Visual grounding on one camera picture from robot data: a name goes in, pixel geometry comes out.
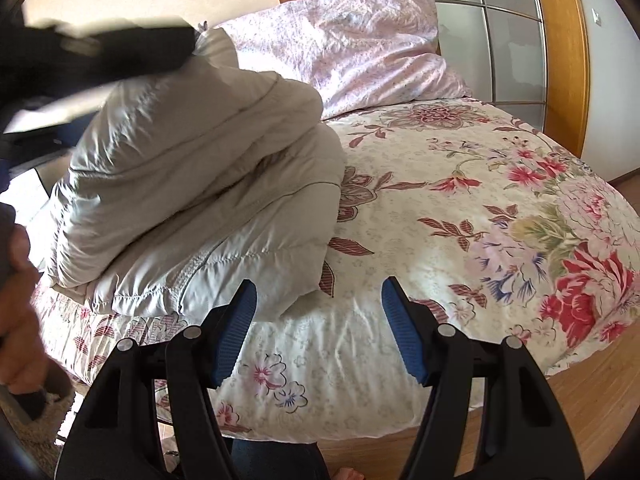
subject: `light switch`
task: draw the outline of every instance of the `light switch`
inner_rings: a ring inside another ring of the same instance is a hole
[[[593,13],[593,21],[595,22],[596,25],[601,27],[602,20],[600,19],[600,15],[596,12],[596,9],[591,9],[591,12]]]

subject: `pink floral pillow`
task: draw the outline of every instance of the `pink floral pillow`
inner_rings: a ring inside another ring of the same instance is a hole
[[[313,85],[324,102],[323,119],[471,95],[435,53],[434,0],[295,0],[221,26],[236,45],[240,68]]]

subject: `dark pants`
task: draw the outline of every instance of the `dark pants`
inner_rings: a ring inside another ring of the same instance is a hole
[[[316,444],[234,440],[231,459],[241,480],[330,480]]]

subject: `wooden floor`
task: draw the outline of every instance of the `wooden floor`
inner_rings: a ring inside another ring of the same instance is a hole
[[[640,175],[616,186],[640,214]],[[549,379],[590,475],[610,453],[640,406],[640,323],[602,352]],[[469,414],[457,474],[475,457],[481,410]],[[384,438],[320,442],[329,471],[353,467],[367,480],[396,480],[416,429]]]

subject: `mattress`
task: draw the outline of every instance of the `mattress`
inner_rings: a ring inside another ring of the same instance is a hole
[[[638,215],[528,124],[470,98],[327,123],[348,166],[318,290],[252,324],[231,377],[210,392],[223,434],[314,442],[419,425],[429,391],[406,372],[383,313],[387,276],[471,338],[516,335],[547,374],[637,319]],[[47,351],[87,383],[119,339],[151,344],[190,324],[96,315],[42,285],[33,301]],[[162,381],[156,400],[170,420]],[[481,402],[474,383],[471,406]]]

